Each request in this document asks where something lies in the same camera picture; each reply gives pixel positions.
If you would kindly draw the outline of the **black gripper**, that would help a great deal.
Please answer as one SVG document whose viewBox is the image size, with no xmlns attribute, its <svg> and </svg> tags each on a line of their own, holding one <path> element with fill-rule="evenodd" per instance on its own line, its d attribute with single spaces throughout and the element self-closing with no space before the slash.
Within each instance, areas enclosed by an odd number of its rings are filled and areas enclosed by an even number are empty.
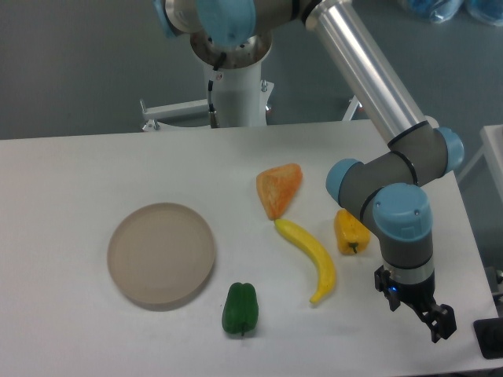
<svg viewBox="0 0 503 377">
<path fill-rule="evenodd" d="M 391 270 L 383 265 L 374 272 L 374 285 L 388 301 L 394 312 L 402 303 L 408 305 L 431 332 L 431 341 L 448 339 L 456 330 L 454 310 L 446 304 L 438 305 L 434 299 L 435 273 L 429 273 L 419 282 L 403 283 L 395 279 Z"/>
</svg>

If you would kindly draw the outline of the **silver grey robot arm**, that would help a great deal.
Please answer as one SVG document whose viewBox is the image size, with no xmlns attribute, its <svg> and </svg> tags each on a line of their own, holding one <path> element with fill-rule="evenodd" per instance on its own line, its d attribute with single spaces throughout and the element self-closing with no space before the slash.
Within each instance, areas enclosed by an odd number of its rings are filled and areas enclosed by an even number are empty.
<svg viewBox="0 0 503 377">
<path fill-rule="evenodd" d="M 329 195 L 379 240 L 375 286 L 391 309 L 410 307 L 437 342 L 457 328 L 453 309 L 434 298 L 432 214 L 423 186 L 458 167 L 461 139 L 434 128 L 349 1 L 156 1 L 164 34 L 188 35 L 206 69 L 203 109 L 211 127 L 261 126 L 259 79 L 238 81 L 270 51 L 274 28 L 300 20 L 319 37 L 386 142 L 370 163 L 344 159 L 328 173 Z"/>
</svg>

